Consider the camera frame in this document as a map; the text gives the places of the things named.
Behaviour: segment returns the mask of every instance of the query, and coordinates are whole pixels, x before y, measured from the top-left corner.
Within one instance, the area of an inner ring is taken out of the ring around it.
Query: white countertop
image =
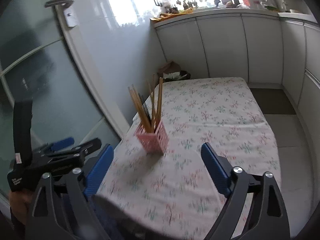
[[[317,24],[316,19],[314,18],[313,15],[308,15],[308,14],[301,14],[301,13],[276,13],[272,11],[267,11],[267,10],[255,10],[255,9],[237,9],[237,8],[227,8],[227,9],[212,9],[212,10],[205,10],[205,11],[200,11],[200,12],[194,12],[190,14],[185,14],[181,16],[177,16],[175,18],[171,18],[168,20],[164,20],[159,23],[155,23],[153,26],[155,28],[160,27],[162,25],[166,25],[169,23],[189,19],[189,18],[194,18],[194,17],[200,17],[200,16],[208,16],[208,15],[217,15],[217,14],[232,14],[232,13],[237,13],[237,14],[260,14],[260,15],[267,15],[267,16],[274,16],[274,17],[284,17],[284,18],[291,18],[291,19],[296,19],[296,20],[304,20],[304,21],[309,21]]]

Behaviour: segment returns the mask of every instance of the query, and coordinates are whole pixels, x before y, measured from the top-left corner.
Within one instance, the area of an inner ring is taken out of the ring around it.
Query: metal screw
[[[50,173],[46,172],[44,174],[42,174],[42,178],[47,179],[50,177]]]
[[[265,173],[265,175],[268,177],[268,178],[272,178],[273,177],[273,174],[270,172],[270,171],[267,171]]]
[[[74,168],[73,170],[72,170],[72,173],[73,174],[79,174],[81,172],[81,168]]]
[[[238,167],[238,166],[236,166],[236,167],[233,167],[233,171],[234,171],[235,173],[241,173],[241,172],[243,171],[243,169],[240,168],[240,167]]]

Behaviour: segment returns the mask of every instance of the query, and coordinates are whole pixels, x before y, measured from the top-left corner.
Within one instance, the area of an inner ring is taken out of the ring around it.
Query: white cabinet
[[[313,148],[315,151],[316,163],[313,163],[315,181],[320,181],[320,87],[318,82],[306,73],[303,82],[299,111],[308,127]],[[315,184],[317,196],[320,196],[320,187]]]
[[[306,61],[306,41],[302,22],[281,22],[284,45],[283,86],[298,104]]]
[[[207,78],[208,68],[199,28],[195,19],[157,28],[167,60],[178,63],[191,78]]]
[[[249,82],[281,84],[283,47],[278,18],[243,17],[249,57]]]
[[[248,55],[240,15],[197,19],[210,77],[242,77],[248,81]]]
[[[320,29],[305,24],[307,38],[307,65],[306,68],[320,80]]]

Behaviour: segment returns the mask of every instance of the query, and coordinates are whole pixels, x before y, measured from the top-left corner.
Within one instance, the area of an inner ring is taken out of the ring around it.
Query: blue gripper pad
[[[201,158],[218,192],[228,197],[231,194],[231,164],[226,158],[218,156],[209,143],[202,145]]]
[[[109,144],[105,145],[97,157],[96,163],[85,178],[86,188],[84,189],[83,194],[87,198],[97,193],[100,184],[113,161],[112,146]]]
[[[68,137],[61,141],[53,143],[50,150],[52,152],[56,152],[63,148],[67,148],[68,146],[73,145],[74,143],[75,143],[75,140],[72,137]]]

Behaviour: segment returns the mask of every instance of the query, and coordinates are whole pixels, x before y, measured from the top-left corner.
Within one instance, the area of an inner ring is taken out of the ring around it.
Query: floral pattern
[[[200,156],[205,142],[248,173],[271,171],[280,186],[274,134],[242,78],[164,83],[162,110],[169,137],[164,156],[145,153],[133,135],[136,116],[98,191],[134,221],[177,239],[204,239],[225,203]],[[243,229],[251,198],[234,236]]]

